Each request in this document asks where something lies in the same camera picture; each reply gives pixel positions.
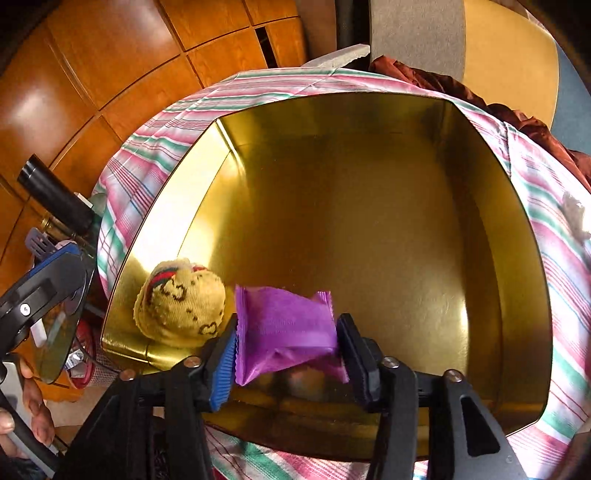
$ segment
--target patterned fabric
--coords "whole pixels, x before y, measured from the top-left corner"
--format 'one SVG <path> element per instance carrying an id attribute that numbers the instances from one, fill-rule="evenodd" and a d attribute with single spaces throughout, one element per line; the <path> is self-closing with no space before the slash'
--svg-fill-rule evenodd
<path id="1" fill-rule="evenodd" d="M 97 192 L 108 194 L 99 239 L 98 266 L 110 295 L 119 267 L 142 219 L 183 154 L 216 118 L 243 108 L 335 92 L 399 92 L 446 98 L 457 105 L 510 176 L 530 218 L 550 291 L 554 347 L 546 410 L 535 425 L 509 440 L 530 478 L 548 478 L 570 439 L 591 412 L 587 361 L 591 323 L 591 244 L 578 244 L 560 209 L 570 192 L 588 209 L 591 195 L 550 154 L 512 126 L 477 107 L 379 74 L 337 69 L 245 72 L 165 109 L 123 144 L 103 171 Z M 228 478 L 363 478 L 366 466 L 275 452 L 209 429 L 216 467 Z M 418 463 L 416 478 L 423 478 Z"/>

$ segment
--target person's hand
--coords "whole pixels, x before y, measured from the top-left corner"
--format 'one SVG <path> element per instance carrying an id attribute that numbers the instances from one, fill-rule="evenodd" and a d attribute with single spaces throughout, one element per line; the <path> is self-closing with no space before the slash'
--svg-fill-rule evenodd
<path id="1" fill-rule="evenodd" d="M 22 389 L 22 402 L 33 416 L 31 419 L 31 430 L 39 442 L 49 446 L 56 435 L 51 413 L 49 408 L 43 403 L 43 395 L 39 386 L 33 380 L 33 371 L 22 358 L 21 373 L 25 377 L 24 387 Z M 0 446 L 2 446 L 4 452 L 10 457 L 27 458 L 7 436 L 7 433 L 13 430 L 14 420 L 12 416 L 3 408 L 0 408 Z"/>

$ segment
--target brown fabric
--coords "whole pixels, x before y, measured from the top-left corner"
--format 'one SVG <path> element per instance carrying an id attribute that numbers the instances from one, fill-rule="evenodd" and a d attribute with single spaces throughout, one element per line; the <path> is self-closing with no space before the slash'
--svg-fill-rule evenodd
<path id="1" fill-rule="evenodd" d="M 528 118 L 523 112 L 511 110 L 500 103 L 487 105 L 481 97 L 450 76 L 413 69 L 404 63 L 383 55 L 371 63 L 369 71 L 465 100 L 499 120 L 513 125 L 562 163 L 591 193 L 591 157 L 585 153 L 566 148 L 550 133 L 548 126 L 541 120 L 535 117 Z"/>

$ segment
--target purple snack package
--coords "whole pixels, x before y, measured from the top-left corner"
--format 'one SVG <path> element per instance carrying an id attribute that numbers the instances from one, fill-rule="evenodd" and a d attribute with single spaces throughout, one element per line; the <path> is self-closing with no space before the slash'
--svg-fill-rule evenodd
<path id="1" fill-rule="evenodd" d="M 338 356 L 330 292 L 307 299 L 279 288 L 236 286 L 235 299 L 238 385 L 305 363 L 349 381 Z"/>

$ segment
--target beige knit hat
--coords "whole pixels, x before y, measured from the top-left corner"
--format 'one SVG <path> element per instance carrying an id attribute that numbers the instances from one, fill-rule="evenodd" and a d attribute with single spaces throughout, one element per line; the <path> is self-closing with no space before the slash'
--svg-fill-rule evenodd
<path id="1" fill-rule="evenodd" d="M 179 348 L 200 347 L 225 327 L 226 292 L 212 271 L 187 258 L 159 263 L 139 292 L 134 320 L 148 338 Z"/>

